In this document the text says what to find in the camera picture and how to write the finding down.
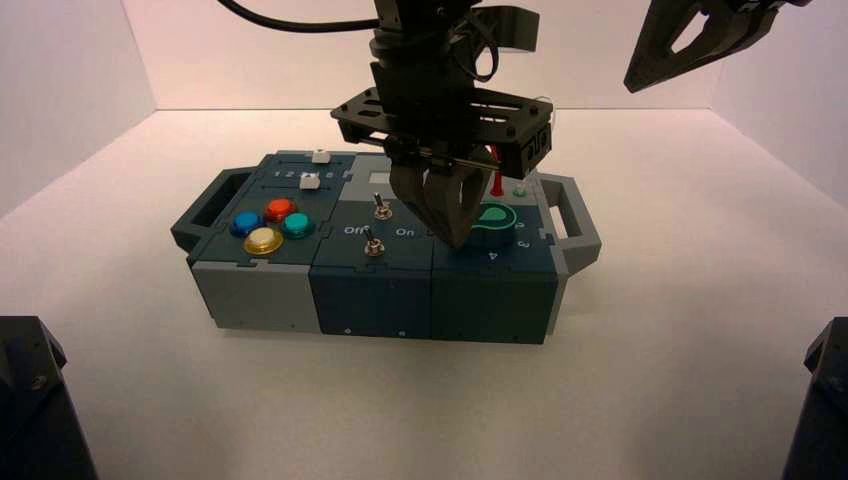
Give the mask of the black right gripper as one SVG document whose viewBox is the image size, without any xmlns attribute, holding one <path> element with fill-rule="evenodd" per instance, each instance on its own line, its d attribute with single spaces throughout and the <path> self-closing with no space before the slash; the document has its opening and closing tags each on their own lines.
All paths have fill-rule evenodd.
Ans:
<svg viewBox="0 0 848 480">
<path fill-rule="evenodd" d="M 751 47 L 769 33 L 785 4 L 812 0 L 651 1 L 624 85 L 639 92 Z M 673 43 L 697 14 L 708 20 L 696 38 L 675 52 Z"/>
</svg>

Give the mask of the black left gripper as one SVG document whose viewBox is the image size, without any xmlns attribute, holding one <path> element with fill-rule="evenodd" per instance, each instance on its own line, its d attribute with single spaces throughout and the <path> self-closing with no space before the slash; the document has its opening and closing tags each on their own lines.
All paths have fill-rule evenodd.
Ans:
<svg viewBox="0 0 848 480">
<path fill-rule="evenodd" d="M 390 170 L 397 199 L 439 240 L 459 248 L 479 217 L 491 172 L 524 178 L 551 151 L 553 106 L 478 88 L 456 66 L 404 73 L 371 67 L 374 86 L 331 116 L 347 142 L 381 146 L 391 157 L 463 165 L 433 170 L 393 162 Z"/>
</svg>

